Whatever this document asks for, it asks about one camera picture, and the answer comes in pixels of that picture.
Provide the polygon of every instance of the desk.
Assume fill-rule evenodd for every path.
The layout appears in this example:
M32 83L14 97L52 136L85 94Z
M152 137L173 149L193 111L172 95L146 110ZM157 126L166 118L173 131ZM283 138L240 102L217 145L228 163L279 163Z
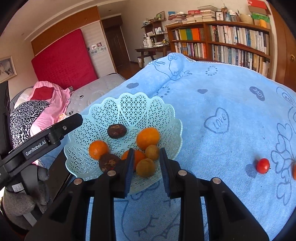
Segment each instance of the desk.
M141 52L141 64L142 64L141 67L144 68L144 52L148 52L152 60L154 60L152 52L162 52L163 57L165 57L167 56L167 52L170 50L170 46L164 45L161 47L148 47L148 48L140 48L135 50L137 52Z

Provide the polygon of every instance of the gloved hand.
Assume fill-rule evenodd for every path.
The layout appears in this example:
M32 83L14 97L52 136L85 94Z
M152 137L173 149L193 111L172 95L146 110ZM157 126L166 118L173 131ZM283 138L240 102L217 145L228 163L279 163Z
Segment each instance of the gloved hand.
M44 213L50 201L48 187L44 182L49 178L48 170L40 166L38 166L37 170L39 181L32 196L25 193L9 192L5 188L2 199L3 209L8 219L25 230L30 230L32 226L25 219L23 214L30 213L35 205Z

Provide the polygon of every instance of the fruit basket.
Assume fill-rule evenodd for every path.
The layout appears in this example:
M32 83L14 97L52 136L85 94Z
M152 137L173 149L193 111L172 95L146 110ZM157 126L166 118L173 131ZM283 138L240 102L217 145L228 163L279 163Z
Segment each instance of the fruit basket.
M85 181L102 174L98 161L89 156L90 143L102 140L109 146L110 153L119 157L129 148L137 149L137 134L146 127L154 127L160 133L158 147L164 147L169 159L175 159L182 147L182 122L175 118L172 105L154 96L148 98L144 93L123 93L118 99L108 97L101 104L90 107L87 115L82 115L83 124L69 133L69 142L64 147L67 157L66 168L76 177ZM127 133L119 139L112 139L107 129L112 124L123 124ZM157 170L149 178L141 178L134 173L130 194L151 186L161 178L159 161Z

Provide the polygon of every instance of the red mattress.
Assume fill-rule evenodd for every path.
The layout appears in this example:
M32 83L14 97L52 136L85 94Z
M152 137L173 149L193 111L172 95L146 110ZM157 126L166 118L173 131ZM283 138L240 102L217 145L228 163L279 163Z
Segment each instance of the red mattress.
M81 29L77 29L32 59L39 81L49 81L74 90L98 79L86 49Z

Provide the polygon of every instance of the silver rivet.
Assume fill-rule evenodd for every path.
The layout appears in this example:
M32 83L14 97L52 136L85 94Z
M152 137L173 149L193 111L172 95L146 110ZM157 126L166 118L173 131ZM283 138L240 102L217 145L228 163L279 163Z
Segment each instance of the silver rivet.
M81 178L76 178L75 180L74 180L74 184L75 185L79 185L79 184L81 184L82 183L82 179Z
M180 170L180 171L178 171L178 174L180 176L186 176L187 175L187 172L185 170Z
M112 177L112 176L114 176L116 174L116 171L110 170L110 171L107 172L107 174L108 174L108 176Z
M218 177L214 177L214 178L213 178L213 183L215 183L215 184L220 184L220 183L221 183L221 179L218 178Z

